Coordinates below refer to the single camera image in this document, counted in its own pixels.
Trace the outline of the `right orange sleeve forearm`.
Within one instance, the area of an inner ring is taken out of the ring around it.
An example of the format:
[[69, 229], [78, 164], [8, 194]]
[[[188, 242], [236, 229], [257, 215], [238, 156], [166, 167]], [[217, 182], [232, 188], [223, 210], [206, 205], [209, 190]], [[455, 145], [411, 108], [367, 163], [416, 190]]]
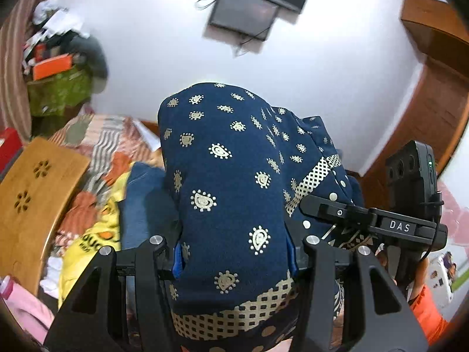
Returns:
[[440, 314], [428, 285], [422, 286], [420, 294], [410, 300], [409, 306], [432, 346], [441, 338], [449, 322]]

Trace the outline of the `right hand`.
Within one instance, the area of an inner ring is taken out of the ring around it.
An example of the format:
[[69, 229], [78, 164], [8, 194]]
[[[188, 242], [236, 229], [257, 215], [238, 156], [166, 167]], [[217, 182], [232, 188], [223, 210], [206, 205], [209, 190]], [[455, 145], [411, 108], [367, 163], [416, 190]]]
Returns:
[[429, 269], [429, 258], [422, 252], [386, 246], [375, 254], [398, 288], [412, 302], [421, 295]]

